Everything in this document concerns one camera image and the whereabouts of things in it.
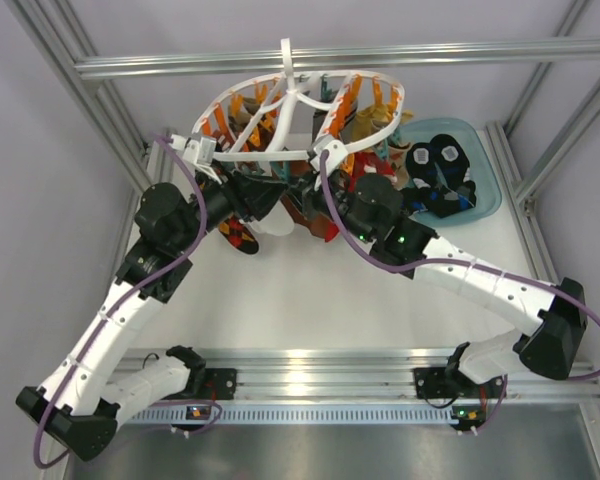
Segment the black blue sock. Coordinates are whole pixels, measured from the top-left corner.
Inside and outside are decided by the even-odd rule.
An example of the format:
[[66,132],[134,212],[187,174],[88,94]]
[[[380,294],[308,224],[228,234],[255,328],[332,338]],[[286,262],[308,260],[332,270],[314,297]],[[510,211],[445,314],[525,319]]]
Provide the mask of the black blue sock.
[[471,177],[469,159],[459,142],[451,135],[438,134],[431,139],[430,147],[444,185],[461,202],[459,213],[473,209],[477,204],[477,187]]
[[405,167],[413,187],[405,187],[401,193],[410,213],[428,211],[446,218],[460,212],[461,202],[439,179],[427,143],[416,143],[407,152]]

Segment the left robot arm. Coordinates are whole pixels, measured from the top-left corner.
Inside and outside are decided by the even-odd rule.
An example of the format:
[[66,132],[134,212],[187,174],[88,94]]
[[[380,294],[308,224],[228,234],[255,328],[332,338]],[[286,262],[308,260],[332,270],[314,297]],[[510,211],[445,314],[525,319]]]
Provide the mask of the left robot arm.
[[119,428],[167,398],[193,399],[206,384],[206,362],[192,348],[169,348],[154,364],[112,382],[125,353],[166,307],[189,273],[190,256],[229,217],[261,220],[287,191],[267,176],[230,173],[186,200],[177,186],[157,183],[142,195],[140,237],[128,251],[94,320],[60,366],[38,387],[25,387],[17,406],[68,453],[88,462]]

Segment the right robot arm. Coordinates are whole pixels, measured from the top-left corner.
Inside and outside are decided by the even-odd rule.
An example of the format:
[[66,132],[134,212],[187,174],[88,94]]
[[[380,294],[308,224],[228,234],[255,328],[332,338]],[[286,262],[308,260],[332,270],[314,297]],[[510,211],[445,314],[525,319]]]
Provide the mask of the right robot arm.
[[317,173],[291,182],[290,196],[306,216],[321,213],[359,241],[370,244],[374,265],[426,282],[500,316],[511,330],[465,342],[448,358],[444,378],[458,396],[470,396],[497,377],[531,372],[551,380],[569,378],[586,331],[580,283],[555,285],[509,275],[453,245],[435,230],[410,219],[403,197],[379,174],[365,174],[352,190],[337,178],[330,190],[316,188]]

